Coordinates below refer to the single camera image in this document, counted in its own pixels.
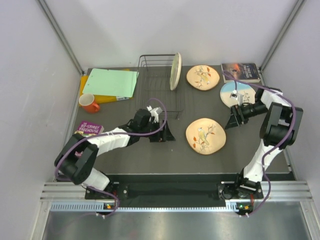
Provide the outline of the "blue and white plate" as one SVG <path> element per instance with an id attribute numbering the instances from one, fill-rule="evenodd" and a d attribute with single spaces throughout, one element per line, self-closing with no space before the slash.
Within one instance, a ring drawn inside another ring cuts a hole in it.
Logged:
<path id="1" fill-rule="evenodd" d="M 228 82 L 224 84 L 220 90 L 220 98 L 224 105 L 228 108 L 237 105 L 238 101 L 236 98 L 232 97 L 232 93 L 235 90 L 235 83 Z M 242 103 L 243 104 L 254 104 L 256 91 L 247 84 L 237 83 L 237 91 L 240 95 L 242 95 Z"/>

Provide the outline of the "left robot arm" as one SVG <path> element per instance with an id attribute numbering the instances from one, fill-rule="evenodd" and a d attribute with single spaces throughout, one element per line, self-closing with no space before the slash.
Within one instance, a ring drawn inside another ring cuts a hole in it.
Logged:
<path id="1" fill-rule="evenodd" d="M 63 147 L 54 162 L 61 172 L 75 185 L 96 189 L 102 198 L 109 198 L 114 191 L 111 180 L 101 171 L 94 169 L 96 158 L 118 148 L 125 148 L 138 142 L 141 137 L 151 143 L 174 141 L 168 123 L 159 122 L 160 107 L 139 109 L 127 124 L 112 131 L 85 137 L 75 133 Z"/>

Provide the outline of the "green paper folder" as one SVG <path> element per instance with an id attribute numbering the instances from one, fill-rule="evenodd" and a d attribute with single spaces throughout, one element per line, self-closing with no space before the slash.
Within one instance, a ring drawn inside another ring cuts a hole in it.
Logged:
<path id="1" fill-rule="evenodd" d="M 137 71 L 93 68 L 82 93 L 131 98 L 138 76 Z"/>

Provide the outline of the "purple treehouse book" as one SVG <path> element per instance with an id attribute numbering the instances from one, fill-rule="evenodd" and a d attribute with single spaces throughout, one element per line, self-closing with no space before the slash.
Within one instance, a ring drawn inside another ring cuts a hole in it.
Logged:
<path id="1" fill-rule="evenodd" d="M 82 121 L 74 133 L 87 137 L 99 135 L 103 131 L 104 127 L 100 124 L 95 124 L 89 121 Z"/>

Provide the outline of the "cream plate with sprig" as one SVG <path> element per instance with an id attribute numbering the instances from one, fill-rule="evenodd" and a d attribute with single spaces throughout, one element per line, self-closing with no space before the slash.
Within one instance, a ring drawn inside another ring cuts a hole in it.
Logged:
<path id="1" fill-rule="evenodd" d="M 171 71 L 170 71 L 170 90 L 173 91 L 177 88 L 177 85 L 180 80 L 182 69 L 182 56 L 179 52 L 177 52 L 173 58 Z"/>

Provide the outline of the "aluminium front rail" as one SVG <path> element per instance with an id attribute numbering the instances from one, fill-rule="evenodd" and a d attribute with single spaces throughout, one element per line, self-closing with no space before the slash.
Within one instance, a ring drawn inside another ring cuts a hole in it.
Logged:
<path id="1" fill-rule="evenodd" d="M 121 200 L 138 196 L 205 196 L 228 200 L 232 196 L 233 201 L 241 201 L 250 197 L 248 193 L 239 197 L 236 193 L 231 193 L 230 190 L 223 196 L 223 189 L 231 185 L 231 182 L 135 182 L 115 183 L 108 189 L 111 194 Z M 264 197 L 273 202 L 308 201 L 312 199 L 310 189 L 307 183 L 303 181 L 272 181 L 271 187 L 266 181 L 263 181 L 260 189 L 253 195 L 256 201 L 261 201 Z M 105 193 L 81 185 L 74 185 L 71 182 L 47 182 L 40 199 L 43 201 L 77 201 L 84 199 L 102 200 L 107 197 Z"/>

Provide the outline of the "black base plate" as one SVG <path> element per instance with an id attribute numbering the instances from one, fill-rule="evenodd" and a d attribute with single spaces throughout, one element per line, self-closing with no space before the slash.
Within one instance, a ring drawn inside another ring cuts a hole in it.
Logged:
<path id="1" fill-rule="evenodd" d="M 106 191 L 120 200 L 142 196 L 195 196 L 213 200 L 248 199 L 250 196 L 257 200 L 264 197 L 260 183 L 255 187 L 240 188 L 233 182 L 121 182 L 108 185 Z"/>

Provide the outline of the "bird plate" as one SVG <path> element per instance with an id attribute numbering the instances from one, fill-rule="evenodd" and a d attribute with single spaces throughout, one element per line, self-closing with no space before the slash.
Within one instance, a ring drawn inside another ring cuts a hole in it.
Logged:
<path id="1" fill-rule="evenodd" d="M 208 65 L 195 65 L 186 74 L 187 82 L 201 91 L 208 91 L 220 81 L 218 72 Z"/>
<path id="2" fill-rule="evenodd" d="M 210 118 L 200 118 L 190 123 L 185 136 L 190 147 L 201 155 L 219 151 L 227 141 L 224 128 Z"/>

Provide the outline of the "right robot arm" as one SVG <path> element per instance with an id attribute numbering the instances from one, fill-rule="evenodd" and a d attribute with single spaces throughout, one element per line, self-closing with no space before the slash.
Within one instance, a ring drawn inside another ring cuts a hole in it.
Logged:
<path id="1" fill-rule="evenodd" d="M 233 185 L 224 187 L 232 195 L 245 198 L 248 195 L 262 198 L 261 181 L 274 158 L 298 135 L 303 109 L 293 106 L 276 88 L 260 87 L 254 103 L 236 104 L 230 108 L 226 129 L 247 124 L 249 118 L 265 114 L 260 128 L 260 144 L 250 163 L 236 176 Z"/>

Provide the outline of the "dark paperback book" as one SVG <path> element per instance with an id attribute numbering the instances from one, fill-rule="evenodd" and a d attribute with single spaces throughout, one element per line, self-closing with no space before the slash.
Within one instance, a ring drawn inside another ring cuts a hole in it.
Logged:
<path id="1" fill-rule="evenodd" d="M 260 71 L 255 63 L 222 63 L 222 71 L 227 71 L 238 81 L 258 83 L 261 81 Z"/>

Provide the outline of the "orange mug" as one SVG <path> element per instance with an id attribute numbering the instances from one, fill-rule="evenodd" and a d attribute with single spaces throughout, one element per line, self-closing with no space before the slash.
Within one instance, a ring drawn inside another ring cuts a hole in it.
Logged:
<path id="1" fill-rule="evenodd" d="M 97 104 L 93 94 L 82 94 L 79 97 L 78 103 L 88 113 L 94 114 L 100 111 L 100 106 Z"/>

